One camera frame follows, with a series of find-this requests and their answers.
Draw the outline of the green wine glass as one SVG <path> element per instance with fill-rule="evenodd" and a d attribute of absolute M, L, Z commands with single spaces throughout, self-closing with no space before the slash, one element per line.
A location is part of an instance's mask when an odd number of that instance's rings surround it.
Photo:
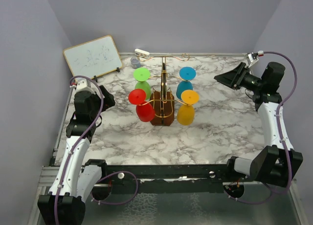
<path fill-rule="evenodd" d="M 147 80 L 150 78 L 150 72 L 145 67 L 139 67 L 133 72 L 133 77 L 137 81 L 135 89 L 142 89 L 146 93 L 145 100 L 148 100 L 151 96 L 151 87 Z"/>

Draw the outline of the blue wine glass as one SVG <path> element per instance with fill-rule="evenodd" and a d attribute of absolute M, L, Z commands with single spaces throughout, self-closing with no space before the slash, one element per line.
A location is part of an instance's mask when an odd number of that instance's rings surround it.
<path fill-rule="evenodd" d="M 196 71 L 192 67 L 183 67 L 179 71 L 179 76 L 182 80 L 177 86 L 176 97 L 181 99 L 181 94 L 185 90 L 193 90 L 191 80 L 196 77 Z"/>

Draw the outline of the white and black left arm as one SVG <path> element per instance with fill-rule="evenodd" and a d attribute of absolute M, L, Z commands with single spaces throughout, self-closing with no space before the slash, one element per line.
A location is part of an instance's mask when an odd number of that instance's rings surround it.
<path fill-rule="evenodd" d="M 78 83 L 75 110 L 66 128 L 66 149 L 57 176 L 48 194 L 40 195 L 37 205 L 47 225 L 80 225 L 86 211 L 86 199 L 95 183 L 107 180 L 104 160 L 91 160 L 85 169 L 83 159 L 98 127 L 101 113 L 115 105 L 114 96 L 103 85 L 96 93 Z"/>

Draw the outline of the yellow wine glass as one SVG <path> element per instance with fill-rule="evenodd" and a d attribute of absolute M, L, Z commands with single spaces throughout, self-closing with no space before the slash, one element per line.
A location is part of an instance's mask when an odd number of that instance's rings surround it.
<path fill-rule="evenodd" d="M 195 117 L 193 107 L 199 101 L 199 94 L 193 90 L 185 90 L 181 94 L 182 105 L 178 110 L 177 121 L 179 124 L 187 126 L 192 124 Z"/>

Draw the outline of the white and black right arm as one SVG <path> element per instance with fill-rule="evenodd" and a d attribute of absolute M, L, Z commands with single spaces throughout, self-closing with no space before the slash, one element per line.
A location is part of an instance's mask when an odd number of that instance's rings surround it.
<path fill-rule="evenodd" d="M 264 149 L 254 158 L 231 157 L 227 161 L 225 177 L 238 180 L 242 174 L 266 184 L 287 187 L 303 161 L 300 152 L 291 144 L 283 120 L 282 97 L 278 93 L 285 67 L 268 63 L 260 78 L 249 73 L 241 62 L 236 68 L 216 75 L 214 79 L 234 90 L 245 88 L 253 92 L 252 100 L 258 113 L 264 135 Z"/>

